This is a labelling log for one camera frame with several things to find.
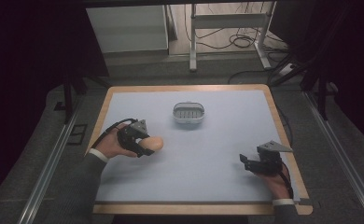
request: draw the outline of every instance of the sleeve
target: sleeve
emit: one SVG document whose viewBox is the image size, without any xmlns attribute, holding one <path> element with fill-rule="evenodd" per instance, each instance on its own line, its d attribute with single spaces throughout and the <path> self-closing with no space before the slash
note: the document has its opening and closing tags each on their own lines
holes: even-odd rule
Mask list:
<svg viewBox="0 0 364 224">
<path fill-rule="evenodd" d="M 274 200 L 274 224 L 299 224 L 299 214 L 291 199 Z"/>
<path fill-rule="evenodd" d="M 101 173 L 106 162 L 88 153 L 65 179 L 45 223 L 91 223 Z"/>
</svg>

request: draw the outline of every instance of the wooden frame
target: wooden frame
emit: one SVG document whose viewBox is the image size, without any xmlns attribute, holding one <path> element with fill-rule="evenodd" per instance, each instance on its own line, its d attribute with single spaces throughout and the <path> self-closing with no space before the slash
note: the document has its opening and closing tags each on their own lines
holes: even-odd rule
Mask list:
<svg viewBox="0 0 364 224">
<path fill-rule="evenodd" d="M 269 108 L 272 112 L 273 121 L 281 143 L 289 147 L 287 135 L 278 115 L 273 97 L 266 85 L 192 85 L 192 86 L 124 86 L 112 87 L 108 90 L 104 100 L 98 120 L 95 124 L 89 146 L 91 146 L 98 136 L 104 124 L 104 119 L 111 102 L 113 93 L 115 92 L 148 92 L 148 91 L 263 91 Z M 289 164 L 290 174 L 294 176 L 299 195 L 301 199 L 307 201 L 309 199 L 307 190 L 304 186 L 292 153 L 287 153 L 287 161 Z M 313 212 L 311 205 L 296 204 L 296 208 L 300 215 L 310 215 Z M 96 204 L 93 209 L 94 213 L 100 214 L 123 214 L 123 215 L 272 215 L 273 206 L 269 203 L 101 203 Z"/>
</svg>

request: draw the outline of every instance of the white container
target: white container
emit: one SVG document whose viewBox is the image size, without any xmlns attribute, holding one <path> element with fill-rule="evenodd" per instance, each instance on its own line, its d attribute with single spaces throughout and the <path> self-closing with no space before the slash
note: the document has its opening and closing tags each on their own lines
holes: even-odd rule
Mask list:
<svg viewBox="0 0 364 224">
<path fill-rule="evenodd" d="M 199 103 L 179 103 L 174 106 L 174 119 L 178 123 L 201 123 L 204 107 Z"/>
</svg>

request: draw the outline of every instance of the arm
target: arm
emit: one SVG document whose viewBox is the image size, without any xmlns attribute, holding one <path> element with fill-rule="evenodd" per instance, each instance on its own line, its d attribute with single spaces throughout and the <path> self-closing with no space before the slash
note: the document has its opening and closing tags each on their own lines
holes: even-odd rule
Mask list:
<svg viewBox="0 0 364 224">
<path fill-rule="evenodd" d="M 135 153 L 119 145 L 117 131 L 112 130 L 67 176 L 45 223 L 91 223 L 92 208 L 107 160 L 118 155 L 136 157 Z"/>
<path fill-rule="evenodd" d="M 284 164 L 282 172 L 285 176 L 289 176 L 288 169 Z M 258 174 L 257 176 L 264 180 L 273 194 L 273 206 L 275 214 L 274 224 L 298 224 L 298 211 L 296 210 L 293 199 L 290 199 L 287 186 L 285 185 L 281 176 L 267 176 Z"/>
</svg>

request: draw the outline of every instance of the wooden table edge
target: wooden table edge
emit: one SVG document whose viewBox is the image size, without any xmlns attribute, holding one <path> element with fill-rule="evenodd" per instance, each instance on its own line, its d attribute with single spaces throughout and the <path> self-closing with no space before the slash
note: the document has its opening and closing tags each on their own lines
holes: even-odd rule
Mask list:
<svg viewBox="0 0 364 224">
<path fill-rule="evenodd" d="M 272 94 L 268 86 L 264 84 L 245 84 L 245 85 L 186 85 L 186 86 L 122 86 L 122 87 L 111 87 L 108 89 L 106 97 L 104 99 L 104 103 L 101 107 L 100 114 L 98 116 L 98 120 L 94 126 L 91 140 L 89 142 L 90 149 L 92 144 L 101 134 L 100 131 L 104 124 L 104 119 L 111 102 L 112 96 L 116 92 L 152 92 L 152 91 L 263 91 L 269 105 L 270 111 L 272 113 L 273 121 L 275 127 L 278 131 L 278 135 L 280 136 L 281 143 L 284 146 L 290 147 L 290 144 L 287 140 L 287 135 L 284 130 L 284 126 L 282 125 L 281 119 L 277 112 L 277 108 L 275 106 L 275 102 L 273 100 Z M 304 186 L 301 173 L 299 171 L 298 165 L 296 163 L 295 157 L 293 153 L 286 153 L 287 161 L 289 164 L 289 171 L 291 175 L 294 176 L 296 181 L 296 185 L 299 191 L 299 195 L 302 199 L 309 199 L 309 195 L 306 187 Z M 217 210 L 217 206 L 222 206 L 223 210 L 228 210 L 224 215 L 227 215 L 228 212 L 230 215 L 235 213 L 241 213 L 241 215 L 270 215 L 273 213 L 272 205 L 268 204 L 96 204 L 94 206 L 94 213 L 103 213 L 103 214 L 146 214 L 148 212 L 147 209 L 134 209 L 137 207 L 145 206 L 146 208 L 154 209 L 156 212 L 153 214 L 165 214 L 162 211 L 158 211 L 155 208 L 162 206 L 162 210 L 166 212 L 171 212 L 168 214 L 179 214 L 179 210 L 186 211 L 186 209 L 191 209 L 191 214 L 194 215 L 195 210 L 199 210 L 202 214 L 207 214 L 214 212 Z M 311 205 L 299 205 L 297 204 L 297 209 L 299 215 L 309 215 L 313 212 L 313 207 Z M 248 209 L 245 212 L 241 212 L 240 209 Z"/>
</svg>

